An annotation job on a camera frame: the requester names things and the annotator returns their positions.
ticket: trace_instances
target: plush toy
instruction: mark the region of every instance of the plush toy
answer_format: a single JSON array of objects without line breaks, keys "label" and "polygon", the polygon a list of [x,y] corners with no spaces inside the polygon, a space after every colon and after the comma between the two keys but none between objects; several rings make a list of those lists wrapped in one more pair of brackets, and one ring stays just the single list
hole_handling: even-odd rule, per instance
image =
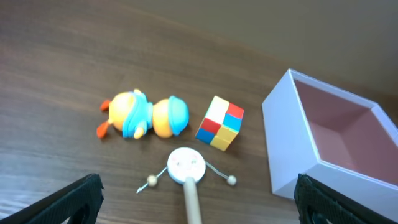
[{"label": "plush toy", "polygon": [[138,89],[120,93],[112,101],[105,100],[101,110],[106,109],[109,119],[97,128],[99,138],[105,137],[111,124],[124,138],[139,139],[152,127],[160,137],[178,136],[189,120],[188,106],[180,98],[171,96],[153,105]]}]

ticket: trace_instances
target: brown wooden surface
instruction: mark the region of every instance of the brown wooden surface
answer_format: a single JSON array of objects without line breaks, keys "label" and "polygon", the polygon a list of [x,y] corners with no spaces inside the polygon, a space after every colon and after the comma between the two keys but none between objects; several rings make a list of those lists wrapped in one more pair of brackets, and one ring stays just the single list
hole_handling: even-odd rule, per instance
[{"label": "brown wooden surface", "polygon": [[[136,190],[172,150],[188,146],[238,178],[232,188],[206,173],[198,184],[204,223],[298,223],[294,203],[271,194],[261,111],[286,69],[128,1],[1,1],[0,218],[94,172],[105,187],[98,223],[186,223],[183,188],[167,174],[155,189]],[[150,131],[139,141],[110,129],[101,142],[100,104],[133,88],[153,102],[183,98],[189,127],[177,138]],[[245,109],[226,152],[194,138],[214,95]],[[396,119],[395,108],[387,112]]]}]

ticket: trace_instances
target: blue square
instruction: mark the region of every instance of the blue square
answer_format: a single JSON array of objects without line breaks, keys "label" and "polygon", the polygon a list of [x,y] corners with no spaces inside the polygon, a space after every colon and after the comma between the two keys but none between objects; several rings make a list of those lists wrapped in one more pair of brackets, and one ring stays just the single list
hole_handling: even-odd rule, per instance
[{"label": "blue square", "polygon": [[214,136],[215,135],[213,133],[200,128],[199,131],[197,132],[196,139],[199,139],[204,143],[210,144]]},{"label": "blue square", "polygon": [[225,115],[225,119],[223,122],[223,125],[239,132],[241,129],[241,124],[242,124],[242,120],[239,118],[235,118],[234,116],[231,116],[229,114]]}]

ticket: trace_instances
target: white box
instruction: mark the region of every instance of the white box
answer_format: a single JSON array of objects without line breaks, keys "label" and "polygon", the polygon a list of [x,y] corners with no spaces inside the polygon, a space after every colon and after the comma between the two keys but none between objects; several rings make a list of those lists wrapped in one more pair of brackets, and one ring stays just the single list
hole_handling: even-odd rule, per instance
[{"label": "white box", "polygon": [[308,174],[398,222],[398,129],[377,103],[289,69],[262,111],[272,193]]}]

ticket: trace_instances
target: rubik's cube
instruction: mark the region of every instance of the rubik's cube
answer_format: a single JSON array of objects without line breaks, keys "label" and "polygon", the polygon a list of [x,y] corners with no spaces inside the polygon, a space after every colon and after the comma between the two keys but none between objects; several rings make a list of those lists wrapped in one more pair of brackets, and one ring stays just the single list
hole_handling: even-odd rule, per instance
[{"label": "rubik's cube", "polygon": [[215,96],[196,138],[225,151],[241,129],[243,113],[242,108]]}]

